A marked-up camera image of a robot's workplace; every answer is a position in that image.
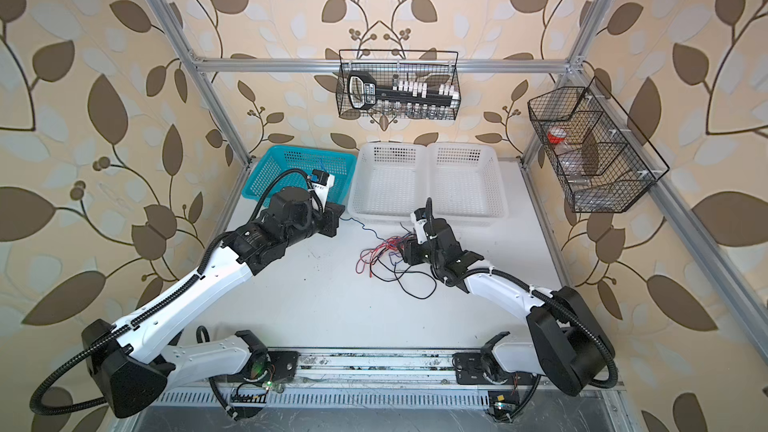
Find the blue wire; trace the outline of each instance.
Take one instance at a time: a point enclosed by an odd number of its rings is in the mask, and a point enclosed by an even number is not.
[[[375,235],[376,238],[378,238],[380,241],[384,242],[384,239],[379,237],[379,234],[377,234],[375,230],[373,230],[372,228],[367,228],[365,224],[363,224],[362,222],[360,222],[356,218],[354,218],[354,217],[342,218],[342,220],[353,220],[353,221],[357,222],[358,224],[360,224],[362,226],[362,230],[370,230],[371,232],[373,232],[373,235]]]

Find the wire mesh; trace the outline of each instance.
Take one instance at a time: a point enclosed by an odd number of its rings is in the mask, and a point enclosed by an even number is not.
[[[461,104],[457,61],[457,52],[444,50],[340,50],[339,117],[456,120]],[[354,80],[350,86],[352,77],[374,85],[363,95]]]
[[[561,87],[528,101],[536,135],[573,212],[626,212],[669,167],[628,115],[619,126],[600,103],[606,89]],[[648,144],[664,166],[649,165],[625,134]]]

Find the white plastic basket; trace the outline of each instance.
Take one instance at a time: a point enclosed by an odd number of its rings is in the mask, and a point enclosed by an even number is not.
[[[436,217],[471,226],[489,226],[507,217],[502,172],[492,147],[440,142],[427,151],[427,191]]]
[[[348,212],[368,222],[409,224],[411,212],[427,200],[427,148],[367,143],[357,156]]]

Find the white table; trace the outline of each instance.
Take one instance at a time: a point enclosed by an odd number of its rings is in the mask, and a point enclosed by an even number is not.
[[[500,166],[509,218],[490,228],[453,226],[456,238],[505,272],[559,289],[518,163]],[[255,205],[240,197],[227,230],[244,224]],[[400,226],[371,228],[383,238],[404,233]],[[334,238],[314,235],[291,246],[284,258],[198,316],[185,329],[182,343],[193,343],[201,324],[213,338],[250,329],[273,348],[478,348],[500,331],[531,340],[523,322],[458,288],[438,284],[429,299],[417,300],[396,282],[356,274],[360,251],[378,244],[360,224],[344,221]],[[414,269],[427,271],[428,266]],[[392,276],[384,269],[380,275]],[[432,290],[432,280],[420,274],[407,274],[403,283],[417,295]]]

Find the teal plastic basket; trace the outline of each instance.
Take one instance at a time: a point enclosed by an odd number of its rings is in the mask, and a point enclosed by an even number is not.
[[[272,146],[259,160],[254,171],[250,174],[248,182],[243,188],[243,197],[259,200],[264,189],[282,172],[289,168],[301,168],[307,174],[313,169],[324,170],[333,174],[333,187],[328,193],[328,201],[340,204],[352,184],[352,174],[355,173],[357,158],[352,154],[332,152],[330,150],[304,149],[303,147]],[[264,206],[270,204],[272,195],[278,193],[283,187],[306,188],[306,182],[298,174],[290,174],[278,182],[270,191]]]

